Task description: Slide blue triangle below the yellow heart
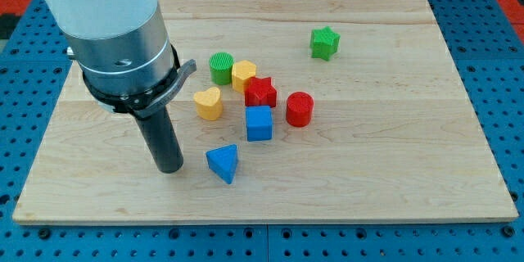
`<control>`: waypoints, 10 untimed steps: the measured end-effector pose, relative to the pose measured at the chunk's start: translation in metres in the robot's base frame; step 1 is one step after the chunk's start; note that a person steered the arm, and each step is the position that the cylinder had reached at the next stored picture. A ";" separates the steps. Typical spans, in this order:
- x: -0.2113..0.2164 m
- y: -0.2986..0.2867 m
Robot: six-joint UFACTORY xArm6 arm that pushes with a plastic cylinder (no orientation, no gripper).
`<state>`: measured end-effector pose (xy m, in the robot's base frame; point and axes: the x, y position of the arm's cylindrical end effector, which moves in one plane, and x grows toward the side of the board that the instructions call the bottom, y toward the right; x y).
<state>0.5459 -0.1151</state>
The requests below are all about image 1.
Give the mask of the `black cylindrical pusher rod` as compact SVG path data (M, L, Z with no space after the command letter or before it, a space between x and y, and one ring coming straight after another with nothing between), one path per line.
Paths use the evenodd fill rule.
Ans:
M157 169L164 174L178 171L183 166L183 153L167 108L163 106L154 114L135 120Z

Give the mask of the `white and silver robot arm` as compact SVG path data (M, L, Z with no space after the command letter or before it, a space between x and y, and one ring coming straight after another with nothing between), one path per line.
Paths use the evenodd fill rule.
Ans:
M181 63L158 0L45 0L88 91L108 111L134 117L166 174L183 166L166 106L196 71Z

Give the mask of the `black clamp ring mount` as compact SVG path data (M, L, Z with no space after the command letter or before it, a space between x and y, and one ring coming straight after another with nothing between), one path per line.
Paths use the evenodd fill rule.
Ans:
M109 111L140 119L164 108L196 71L169 43L79 43L67 48L88 91Z

